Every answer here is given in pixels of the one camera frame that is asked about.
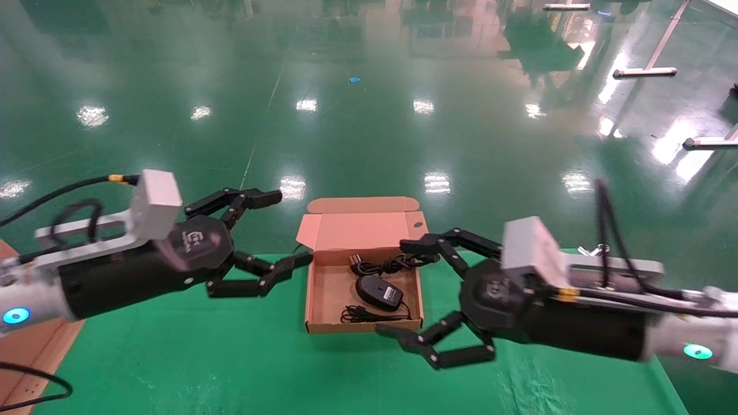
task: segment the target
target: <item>power cord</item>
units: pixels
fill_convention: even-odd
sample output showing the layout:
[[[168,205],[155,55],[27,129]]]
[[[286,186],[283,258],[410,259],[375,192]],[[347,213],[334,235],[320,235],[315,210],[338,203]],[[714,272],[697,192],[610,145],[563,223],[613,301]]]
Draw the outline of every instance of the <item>power cord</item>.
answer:
[[[675,300],[683,300],[684,295],[680,290],[654,287],[653,285],[647,284],[638,275],[638,272],[635,270],[635,267],[633,266],[633,263],[628,256],[625,243],[623,242],[623,238],[620,234],[618,221],[615,218],[613,204],[610,202],[610,197],[607,194],[607,185],[605,185],[604,181],[600,179],[596,181],[595,186],[597,191],[597,228],[599,233],[599,243],[607,245],[607,222],[609,222],[610,229],[612,230],[613,237],[615,238],[615,244],[618,247],[618,251],[620,252],[621,257],[625,260],[625,264],[628,266],[630,277],[635,278],[635,280],[638,282],[638,285],[641,286],[643,292],[653,295],[660,295],[662,297],[672,298]],[[606,288],[610,283],[610,263],[609,253],[607,252],[607,250],[602,251],[601,258],[602,287]]]
[[[642,309],[653,310],[657,312],[668,312],[682,315],[693,315],[696,317],[717,317],[717,318],[738,318],[738,311],[728,311],[721,309],[704,309],[679,306],[676,304],[664,304],[656,301],[644,300],[642,298],[629,297],[619,292],[604,291],[602,289],[564,289],[559,291],[559,295],[564,297],[564,301],[570,301],[575,297],[598,298],[599,300],[613,301],[616,303],[629,304],[631,306],[641,307]]]
[[[138,180],[139,180],[138,175],[124,176],[122,174],[111,174],[109,176],[100,176],[100,177],[93,177],[91,179],[81,180],[71,185],[64,186],[61,189],[57,189],[51,193],[45,194],[42,197],[36,199],[35,201],[29,203],[28,205],[23,206],[20,210],[18,210],[14,214],[8,216],[6,219],[1,220],[0,227],[3,227],[6,224],[9,224],[11,222],[14,222],[21,216],[25,215],[26,213],[29,213],[31,210],[38,208],[39,206],[48,202],[49,200],[55,199],[65,193],[69,193],[78,188],[83,188],[85,186],[94,185],[97,183],[104,183],[104,182],[116,182],[116,183],[123,183],[126,185],[135,186],[138,184]]]
[[[400,305],[405,306],[407,314],[381,315],[371,312],[363,306],[346,306],[346,309],[341,313],[341,323],[376,323],[379,321],[412,320],[410,317],[410,308],[407,304],[401,301]]]
[[[438,255],[428,258],[427,255],[408,255],[402,253],[377,265],[362,261],[358,255],[352,255],[351,271],[359,277],[365,275],[394,274],[402,270],[423,267],[439,260],[440,257]]]
[[[68,398],[72,395],[72,392],[74,389],[72,388],[72,385],[69,384],[69,382],[65,381],[64,379],[50,373],[46,373],[45,371],[40,371],[38,369],[31,368],[29,366],[23,366],[23,365],[16,365],[15,363],[8,363],[8,362],[0,362],[0,369],[1,370],[9,370],[9,371],[17,371],[25,374],[30,374],[32,376],[36,377],[43,377],[46,380],[49,380],[50,382],[56,383],[57,385],[61,386],[65,389],[65,392],[62,394],[56,394],[56,395],[50,395],[48,397],[40,397],[35,399],[29,399],[27,401],[18,402],[18,403],[12,403],[10,405],[3,405],[0,406],[0,412],[10,411],[12,409],[18,409],[23,408],[24,406],[29,405],[36,405],[37,403],[42,402],[49,402],[57,399],[64,399]]]

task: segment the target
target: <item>green table mat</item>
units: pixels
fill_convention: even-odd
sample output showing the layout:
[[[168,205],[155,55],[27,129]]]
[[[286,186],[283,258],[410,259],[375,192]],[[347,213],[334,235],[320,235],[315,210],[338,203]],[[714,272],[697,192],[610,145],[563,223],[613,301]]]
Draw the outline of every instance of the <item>green table mat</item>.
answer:
[[[427,322],[458,308],[447,264],[421,277]],[[194,287],[92,318],[58,371],[74,395],[35,415],[686,414],[656,360],[498,340],[496,362],[433,371],[371,333],[306,334],[305,291],[301,270],[267,298],[210,300]],[[462,330],[440,349],[476,343]]]

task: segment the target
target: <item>metal stand base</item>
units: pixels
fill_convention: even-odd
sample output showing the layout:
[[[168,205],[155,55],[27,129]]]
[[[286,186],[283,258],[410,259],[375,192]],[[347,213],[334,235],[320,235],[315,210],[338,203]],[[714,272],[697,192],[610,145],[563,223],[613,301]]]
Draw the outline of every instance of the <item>metal stand base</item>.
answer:
[[[738,124],[725,137],[688,138],[684,147],[689,150],[720,150],[727,147],[738,147]]]
[[[656,46],[656,50],[653,52],[653,55],[651,55],[651,58],[649,59],[646,66],[643,69],[616,70],[613,72],[613,78],[622,79],[676,75],[677,69],[674,67],[654,68],[653,66],[656,64],[658,56],[661,55],[663,47],[666,46],[666,42],[668,42],[669,38],[672,37],[672,32],[674,32],[677,23],[679,23],[679,20],[682,18],[682,13],[684,13],[684,10],[687,8],[687,5],[690,1],[691,0],[684,0],[684,2],[682,2],[682,4],[679,6],[679,10],[677,10],[677,12],[672,17],[672,22],[669,23],[669,27],[666,28],[666,32],[661,37],[661,41],[658,43],[658,46]]]
[[[582,3],[582,4],[557,4],[557,3],[550,3],[550,4],[544,4],[543,10],[549,11],[549,12],[582,12],[587,11],[590,9],[589,3]]]

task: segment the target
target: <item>yellow cable connector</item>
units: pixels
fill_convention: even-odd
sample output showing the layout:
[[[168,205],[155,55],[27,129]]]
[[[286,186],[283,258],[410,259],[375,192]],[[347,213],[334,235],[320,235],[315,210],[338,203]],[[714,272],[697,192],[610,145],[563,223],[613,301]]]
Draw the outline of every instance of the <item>yellow cable connector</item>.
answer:
[[[575,303],[579,297],[579,289],[577,288],[559,288],[559,294],[555,297],[558,301],[565,303]]]

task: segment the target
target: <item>white metal bar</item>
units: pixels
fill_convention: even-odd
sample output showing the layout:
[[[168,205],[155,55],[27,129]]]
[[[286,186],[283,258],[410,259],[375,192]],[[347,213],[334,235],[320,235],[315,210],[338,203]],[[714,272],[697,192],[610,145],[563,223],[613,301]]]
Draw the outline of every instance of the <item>white metal bar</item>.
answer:
[[[677,27],[677,23],[679,23],[679,20],[682,19],[682,13],[684,13],[684,10],[687,8],[687,5],[690,1],[691,0],[684,0],[682,2],[682,5],[679,6],[679,10],[677,10],[677,12],[672,16],[672,21],[671,23],[669,23],[669,27],[666,28],[666,32],[661,37],[661,41],[658,43],[658,46],[656,46],[656,50],[653,52],[653,55],[651,55],[651,59],[649,59],[646,67],[644,67],[644,70],[649,71],[656,64],[656,60],[658,59],[659,55],[661,55],[661,51],[666,46],[669,38],[672,37],[674,29]]]
[[[581,11],[587,11],[590,9],[589,3],[581,3],[581,4],[557,4],[557,3],[549,3],[543,5],[543,10],[551,11],[551,12],[581,12]]]

